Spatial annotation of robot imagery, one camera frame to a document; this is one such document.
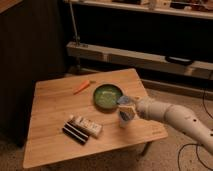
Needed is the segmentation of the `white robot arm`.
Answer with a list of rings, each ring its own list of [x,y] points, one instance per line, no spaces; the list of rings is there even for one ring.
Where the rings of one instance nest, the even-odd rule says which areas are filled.
[[[193,110],[150,97],[121,96],[117,104],[125,113],[134,112],[139,118],[170,125],[197,141],[213,155],[213,131],[198,119]]]

